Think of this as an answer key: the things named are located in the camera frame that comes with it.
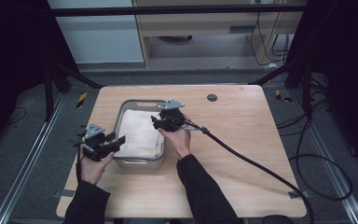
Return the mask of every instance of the white cabinet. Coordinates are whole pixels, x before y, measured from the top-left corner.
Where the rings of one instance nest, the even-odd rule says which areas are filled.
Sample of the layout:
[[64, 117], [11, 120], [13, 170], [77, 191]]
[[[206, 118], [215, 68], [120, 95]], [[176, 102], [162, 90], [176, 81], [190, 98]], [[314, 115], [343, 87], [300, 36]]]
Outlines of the white cabinet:
[[[131, 0], [48, 2], [51, 8], [132, 7]], [[57, 17], [57, 22], [79, 68], [144, 62], [134, 16]]]

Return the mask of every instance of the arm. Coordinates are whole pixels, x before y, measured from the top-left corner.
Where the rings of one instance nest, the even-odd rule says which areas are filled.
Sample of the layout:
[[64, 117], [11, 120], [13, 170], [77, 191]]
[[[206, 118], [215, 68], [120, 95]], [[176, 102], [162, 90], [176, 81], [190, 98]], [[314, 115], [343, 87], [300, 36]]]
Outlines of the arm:
[[168, 133], [158, 129], [175, 147], [179, 162], [176, 168], [186, 189], [188, 203], [197, 223], [240, 223], [233, 208], [213, 178], [190, 153], [191, 133], [179, 129]]
[[65, 213], [64, 224], [104, 223], [104, 212], [110, 193], [81, 180], [74, 199]]
[[104, 212], [110, 193], [98, 188], [96, 184], [112, 159], [113, 153], [103, 161], [92, 161], [85, 157], [81, 160], [81, 180], [66, 210], [64, 224], [104, 224]]

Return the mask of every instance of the device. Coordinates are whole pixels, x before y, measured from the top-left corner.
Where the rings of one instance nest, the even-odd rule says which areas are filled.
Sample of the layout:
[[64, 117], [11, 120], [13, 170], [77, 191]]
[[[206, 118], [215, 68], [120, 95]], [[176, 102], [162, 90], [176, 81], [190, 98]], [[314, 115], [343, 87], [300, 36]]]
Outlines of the device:
[[80, 134], [85, 138], [84, 144], [81, 146], [84, 148], [83, 153], [87, 158], [93, 161], [100, 161], [105, 158], [111, 152], [117, 152], [120, 150], [120, 146], [126, 142], [126, 136], [121, 136], [116, 139], [116, 133], [110, 133], [105, 135], [104, 127], [92, 124], [89, 128]]
[[170, 99], [162, 105], [159, 105], [158, 108], [161, 109], [159, 116], [161, 119], [156, 117], [151, 117], [153, 126], [155, 129], [163, 129], [167, 132], [176, 132], [180, 127], [185, 124], [185, 116], [179, 110], [180, 107], [185, 106], [185, 104]]

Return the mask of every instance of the cable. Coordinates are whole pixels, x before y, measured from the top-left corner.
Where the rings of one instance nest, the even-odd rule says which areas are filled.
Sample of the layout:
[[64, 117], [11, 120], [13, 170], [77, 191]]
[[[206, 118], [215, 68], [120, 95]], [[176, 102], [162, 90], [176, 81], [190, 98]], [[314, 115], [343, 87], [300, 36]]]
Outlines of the cable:
[[[290, 158], [289, 161], [293, 160], [293, 159], [296, 159], [296, 169], [298, 171], [299, 177], [301, 178], [301, 181], [310, 190], [312, 190], [314, 193], [318, 194], [319, 196], [321, 196], [321, 197], [323, 197], [325, 199], [329, 199], [329, 200], [332, 200], [332, 201], [345, 200], [345, 199], [347, 199], [348, 197], [351, 196], [353, 187], [352, 187], [351, 179], [347, 176], [347, 174], [344, 172], [344, 170], [341, 167], [339, 167], [338, 164], [336, 164], [335, 162], [333, 162], [333, 161], [331, 161], [331, 160], [329, 160], [329, 159], [327, 159], [325, 157], [322, 157], [322, 156], [319, 156], [319, 155], [314, 155], [314, 154], [301, 154], [301, 155], [299, 154], [299, 150], [300, 150], [301, 143], [302, 143], [302, 140], [303, 140], [303, 137], [304, 137], [304, 133], [305, 133], [306, 129], [308, 128], [308, 126], [310, 125], [310, 121], [311, 121], [311, 119], [307, 119], [307, 121], [306, 121], [306, 123], [305, 123], [305, 125], [303, 127], [303, 130], [301, 132], [301, 135], [299, 137], [299, 141], [298, 141], [298, 145], [297, 145], [297, 149], [296, 149], [296, 155], [293, 158]], [[348, 182], [348, 185], [350, 187], [350, 189], [348, 190], [348, 193], [346, 195], [344, 195], [343, 197], [331, 197], [331, 196], [322, 194], [320, 191], [318, 191], [318, 190], [314, 189], [313, 187], [311, 187], [310, 184], [307, 181], [305, 181], [305, 178], [301, 173], [301, 170], [300, 170], [300, 167], [299, 167], [299, 158], [301, 158], [301, 157], [316, 157], [316, 158], [321, 158], [323, 160], [326, 160], [326, 161], [329, 161], [329, 162], [333, 163], [339, 169], [339, 171], [345, 176], [345, 178], [346, 178], [346, 180]]]
[[279, 175], [275, 174], [274, 172], [270, 171], [270, 169], [266, 168], [265, 166], [252, 161], [244, 156], [242, 156], [240, 153], [238, 153], [237, 151], [235, 151], [234, 149], [232, 149], [231, 147], [229, 147], [228, 145], [226, 145], [224, 142], [222, 142], [220, 139], [218, 139], [216, 136], [214, 136], [213, 134], [211, 134], [211, 132], [206, 129], [205, 127], [200, 128], [200, 126], [198, 126], [197, 124], [195, 124], [193, 121], [188, 120], [188, 119], [178, 119], [178, 118], [172, 118], [178, 121], [182, 121], [187, 125], [191, 125], [194, 128], [196, 128], [196, 130], [200, 130], [202, 131], [203, 134], [206, 134], [207, 136], [209, 136], [211, 139], [213, 139], [217, 144], [219, 144], [221, 147], [223, 147], [224, 149], [226, 149], [227, 151], [231, 152], [233, 155], [237, 156], [238, 158], [242, 159], [243, 161], [246, 161], [250, 164], [252, 164], [253, 166], [259, 168], [260, 170], [266, 172], [269, 175], [272, 175], [273, 177], [275, 177], [276, 179], [280, 180], [281, 182], [283, 182], [283, 184], [285, 184], [286, 186], [288, 186], [289, 188], [291, 188], [292, 190], [294, 190], [303, 200], [305, 206], [307, 207], [308, 213], [310, 215], [310, 223], [313, 224], [314, 223], [314, 216], [313, 216], [313, 210], [312, 207], [310, 206], [310, 202], [308, 201], [307, 197], [305, 197], [305, 195], [294, 185], [292, 185], [290, 182], [288, 182], [287, 180], [283, 179], [282, 177], [280, 177]]
[[20, 122], [20, 120], [24, 119], [25, 116], [27, 115], [27, 110], [26, 110], [24, 107], [16, 106], [15, 109], [22, 109], [22, 110], [24, 111], [24, 114], [22, 115], [21, 118], [15, 120], [15, 121], [12, 121], [12, 122], [10, 122], [10, 123], [7, 123], [7, 126], [8, 126], [8, 125], [15, 124], [15, 123], [17, 123], [17, 122]]
[[326, 91], [315, 91], [315, 92], [313, 92], [313, 93], [310, 95], [310, 97], [313, 97], [313, 96], [316, 95], [316, 94], [326, 95]]
[[295, 119], [294, 121], [292, 121], [292, 122], [290, 122], [290, 123], [288, 123], [288, 124], [285, 124], [285, 125], [283, 125], [283, 126], [281, 126], [281, 127], [277, 127], [277, 129], [287, 128], [287, 127], [289, 127], [289, 126], [292, 126], [293, 124], [298, 123], [299, 121], [301, 121], [301, 120], [302, 120], [303, 118], [305, 118], [305, 117], [306, 117], [306, 115], [301, 116], [301, 117], [299, 117], [298, 119]]
[[77, 183], [79, 184], [80, 181], [81, 181], [81, 162], [83, 161], [84, 159], [84, 155], [80, 158], [81, 156], [81, 153], [80, 153], [80, 150], [81, 150], [81, 144], [79, 144], [77, 146], [77, 161], [76, 161], [76, 179], [77, 179]]
[[272, 47], [271, 47], [271, 51], [272, 54], [277, 56], [277, 57], [281, 57], [280, 61], [282, 63], [282, 65], [284, 65], [286, 63], [286, 58], [287, 55], [289, 53], [289, 35], [285, 35], [285, 41], [284, 41], [284, 47], [283, 49], [275, 49], [275, 45], [277, 43], [279, 35], [275, 35], [274, 41], [272, 42]]
[[301, 132], [296, 132], [296, 133], [283, 133], [283, 134], [280, 134], [280, 137], [295, 135], [295, 134], [298, 134], [298, 133], [301, 133]]
[[300, 115], [300, 116], [297, 116], [297, 117], [295, 117], [295, 118], [289, 119], [289, 120], [287, 120], [287, 121], [281, 122], [281, 123], [277, 124], [276, 126], [283, 125], [284, 123], [287, 123], [287, 122], [289, 122], [290, 120], [299, 119], [299, 118], [304, 118], [304, 117], [305, 117], [305, 115]]

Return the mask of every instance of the metal rail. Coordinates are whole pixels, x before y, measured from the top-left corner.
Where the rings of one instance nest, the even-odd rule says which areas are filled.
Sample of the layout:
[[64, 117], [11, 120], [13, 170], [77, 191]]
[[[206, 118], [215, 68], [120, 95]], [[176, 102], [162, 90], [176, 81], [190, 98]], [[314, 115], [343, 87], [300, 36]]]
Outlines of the metal rail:
[[235, 13], [235, 12], [297, 12], [315, 9], [307, 4], [221, 5], [221, 6], [173, 6], [173, 7], [94, 7], [53, 8], [25, 10], [33, 16], [88, 17], [158, 14]]
[[66, 94], [60, 93], [58, 95], [58, 99], [56, 101], [55, 111], [52, 114], [50, 120], [46, 121], [40, 131], [39, 135], [37, 136], [31, 151], [28, 154], [28, 157], [25, 159], [24, 164], [22, 165], [19, 173], [17, 174], [16, 180], [14, 181], [13, 185], [10, 188], [6, 198], [2, 202], [0, 206], [0, 224], [7, 223], [11, 212], [13, 211], [14, 206], [17, 203], [17, 200], [20, 198], [22, 190], [27, 183], [27, 180], [34, 169], [34, 165], [39, 158], [40, 152], [43, 149], [43, 146], [48, 139], [48, 135], [50, 134], [54, 123], [61, 112], [62, 103], [65, 99]]

